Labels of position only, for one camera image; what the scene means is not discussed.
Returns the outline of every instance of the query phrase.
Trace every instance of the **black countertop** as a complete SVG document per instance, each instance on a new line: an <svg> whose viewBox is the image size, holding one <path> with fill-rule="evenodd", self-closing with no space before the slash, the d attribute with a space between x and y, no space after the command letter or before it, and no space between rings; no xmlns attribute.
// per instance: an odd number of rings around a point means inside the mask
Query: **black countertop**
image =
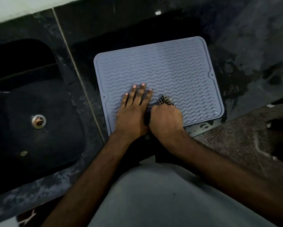
<svg viewBox="0 0 283 227"><path fill-rule="evenodd" d="M1 23L0 44L50 47L87 145L72 167L0 195L0 221L63 195L107 139L97 53L192 36L207 42L225 113L186 127L191 136L283 98L283 0L79 0Z"/></svg>

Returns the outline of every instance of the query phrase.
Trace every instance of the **gray silicone mat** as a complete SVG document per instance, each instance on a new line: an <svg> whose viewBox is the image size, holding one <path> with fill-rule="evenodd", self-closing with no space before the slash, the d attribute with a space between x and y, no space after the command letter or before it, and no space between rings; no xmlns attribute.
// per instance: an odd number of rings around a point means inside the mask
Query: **gray silicone mat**
<svg viewBox="0 0 283 227"><path fill-rule="evenodd" d="M94 66L109 135L122 96L133 84L153 89L150 106L161 95L173 99L184 126L216 119L224 108L206 42L201 37L99 53Z"/></svg>

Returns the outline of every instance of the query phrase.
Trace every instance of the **black sink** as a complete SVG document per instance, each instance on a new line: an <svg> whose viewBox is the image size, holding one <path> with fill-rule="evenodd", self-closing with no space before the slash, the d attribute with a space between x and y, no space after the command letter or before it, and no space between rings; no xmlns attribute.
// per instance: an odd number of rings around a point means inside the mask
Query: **black sink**
<svg viewBox="0 0 283 227"><path fill-rule="evenodd" d="M32 126L43 115L41 129ZM55 58L37 40L0 45L0 194L73 165L85 135Z"/></svg>

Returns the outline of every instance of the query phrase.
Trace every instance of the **white wall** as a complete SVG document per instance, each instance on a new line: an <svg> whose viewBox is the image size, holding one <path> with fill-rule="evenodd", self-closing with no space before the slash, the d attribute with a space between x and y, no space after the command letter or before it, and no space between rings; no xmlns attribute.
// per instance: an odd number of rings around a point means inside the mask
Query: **white wall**
<svg viewBox="0 0 283 227"><path fill-rule="evenodd" d="M0 0L0 22L39 12L75 0Z"/></svg>

